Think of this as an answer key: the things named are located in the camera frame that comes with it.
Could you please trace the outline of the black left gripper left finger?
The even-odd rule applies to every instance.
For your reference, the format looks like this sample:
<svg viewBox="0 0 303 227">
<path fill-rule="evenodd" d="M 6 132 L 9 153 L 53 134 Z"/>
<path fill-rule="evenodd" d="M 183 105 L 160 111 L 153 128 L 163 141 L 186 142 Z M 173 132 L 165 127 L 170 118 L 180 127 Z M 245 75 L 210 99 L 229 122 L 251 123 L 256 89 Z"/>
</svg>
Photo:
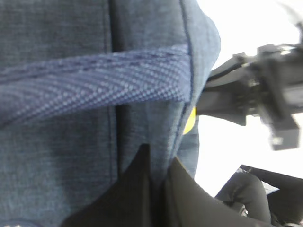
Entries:
<svg viewBox="0 0 303 227">
<path fill-rule="evenodd" d="M 150 173 L 150 145 L 142 144 L 122 176 L 61 226 L 159 227 L 162 218 L 157 196 Z"/>
</svg>

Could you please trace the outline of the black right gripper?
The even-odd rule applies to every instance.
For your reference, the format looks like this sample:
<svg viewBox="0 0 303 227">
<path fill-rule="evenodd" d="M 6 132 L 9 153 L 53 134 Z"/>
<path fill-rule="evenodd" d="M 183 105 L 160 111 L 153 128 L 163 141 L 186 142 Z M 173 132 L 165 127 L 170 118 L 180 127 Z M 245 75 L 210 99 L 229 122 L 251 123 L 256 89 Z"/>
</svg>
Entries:
<svg viewBox="0 0 303 227">
<path fill-rule="evenodd" d="M 207 82 L 247 80 L 244 94 L 203 91 L 197 115 L 206 115 L 245 126 L 248 115 L 259 116 L 269 128 L 273 150 L 299 146 L 300 127 L 293 114 L 300 108 L 300 46 L 262 46 L 254 57 L 235 54 L 211 71 Z"/>
</svg>

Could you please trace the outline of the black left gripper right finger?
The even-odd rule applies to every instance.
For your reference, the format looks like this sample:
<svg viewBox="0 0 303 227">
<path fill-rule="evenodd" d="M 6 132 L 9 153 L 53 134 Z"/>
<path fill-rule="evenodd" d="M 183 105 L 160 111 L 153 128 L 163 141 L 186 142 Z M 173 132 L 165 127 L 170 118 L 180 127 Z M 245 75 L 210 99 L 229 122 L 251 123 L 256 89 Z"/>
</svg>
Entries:
<svg viewBox="0 0 303 227">
<path fill-rule="evenodd" d="M 236 213 L 210 196 L 189 175 L 180 160 L 172 160 L 164 181 L 168 227 L 269 227 Z"/>
</svg>

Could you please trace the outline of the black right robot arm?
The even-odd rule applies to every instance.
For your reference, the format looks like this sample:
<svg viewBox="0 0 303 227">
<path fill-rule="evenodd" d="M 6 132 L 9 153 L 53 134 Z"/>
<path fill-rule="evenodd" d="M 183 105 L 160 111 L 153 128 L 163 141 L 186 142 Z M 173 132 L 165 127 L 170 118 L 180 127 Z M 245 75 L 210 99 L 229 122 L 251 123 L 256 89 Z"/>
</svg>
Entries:
<svg viewBox="0 0 303 227">
<path fill-rule="evenodd" d="M 221 36 L 220 59 L 196 105 L 198 115 L 244 126 L 249 115 L 270 130 L 274 150 L 298 148 L 303 129 L 303 3 L 203 1 Z"/>
</svg>

